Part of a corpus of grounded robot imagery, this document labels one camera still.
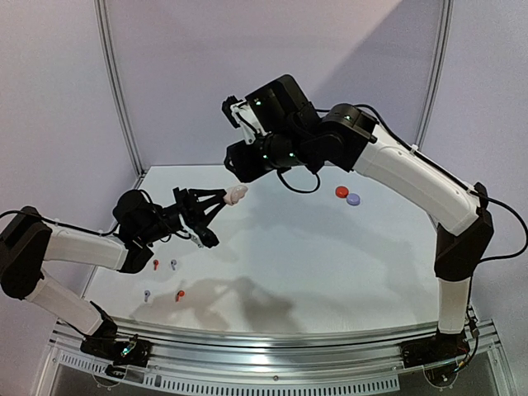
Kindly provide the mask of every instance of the red disc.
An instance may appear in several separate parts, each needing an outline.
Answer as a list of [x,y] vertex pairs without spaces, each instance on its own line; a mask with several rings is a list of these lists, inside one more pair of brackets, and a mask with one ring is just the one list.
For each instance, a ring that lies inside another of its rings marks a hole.
[[336,188],[336,196],[338,196],[339,198],[347,198],[348,192],[348,189],[344,186],[339,186],[338,188]]

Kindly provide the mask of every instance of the small red object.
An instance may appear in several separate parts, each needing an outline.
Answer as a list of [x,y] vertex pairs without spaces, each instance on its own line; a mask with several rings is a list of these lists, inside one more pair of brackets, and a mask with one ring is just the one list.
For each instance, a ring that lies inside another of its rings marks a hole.
[[336,188],[336,196],[338,196],[339,198],[347,198],[348,194],[349,191],[346,187],[339,186],[338,188]]
[[176,294],[176,302],[180,301],[180,298],[183,297],[184,295],[185,295],[185,291],[183,290],[178,291]]

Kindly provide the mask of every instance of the blue circular object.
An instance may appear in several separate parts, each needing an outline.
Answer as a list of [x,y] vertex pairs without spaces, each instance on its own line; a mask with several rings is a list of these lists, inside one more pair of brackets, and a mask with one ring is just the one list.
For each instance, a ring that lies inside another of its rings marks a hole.
[[346,196],[346,202],[348,205],[358,206],[361,203],[361,198],[357,194],[349,194]]

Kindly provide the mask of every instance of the white wall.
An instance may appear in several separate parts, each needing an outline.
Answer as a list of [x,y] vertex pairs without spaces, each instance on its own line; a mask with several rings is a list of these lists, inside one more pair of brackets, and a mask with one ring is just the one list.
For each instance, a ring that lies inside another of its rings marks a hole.
[[[0,2],[0,36],[0,212],[29,204],[52,218],[107,229],[134,174],[93,2]],[[45,267],[76,291],[89,272],[63,263]],[[31,393],[54,321],[0,292],[3,396]]]
[[111,31],[147,165],[219,164],[242,138],[220,111],[292,74],[316,106],[368,102],[407,140],[425,101],[441,0],[115,0]]
[[[468,182],[483,182],[528,219],[528,2],[455,1],[425,153]],[[524,242],[518,223],[492,207],[488,254]],[[528,256],[477,268],[474,304],[493,318],[519,388],[528,394]]]

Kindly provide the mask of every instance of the white table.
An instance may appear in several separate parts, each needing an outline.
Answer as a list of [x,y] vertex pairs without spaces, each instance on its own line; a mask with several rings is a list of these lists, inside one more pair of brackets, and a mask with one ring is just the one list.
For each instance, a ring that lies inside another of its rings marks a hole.
[[[219,246],[199,249],[174,237],[155,243],[156,271],[152,263],[136,275],[99,268],[86,299],[114,317],[214,331],[345,332],[435,321],[436,235],[427,215],[355,173],[325,167],[320,175],[311,195],[287,191],[274,174],[262,177],[211,224]],[[298,188],[315,183],[303,168],[285,176]],[[166,206],[176,186],[235,184],[220,166],[178,166],[151,168],[141,187]],[[339,185],[361,204],[337,198]],[[179,290],[186,295],[177,303]]]

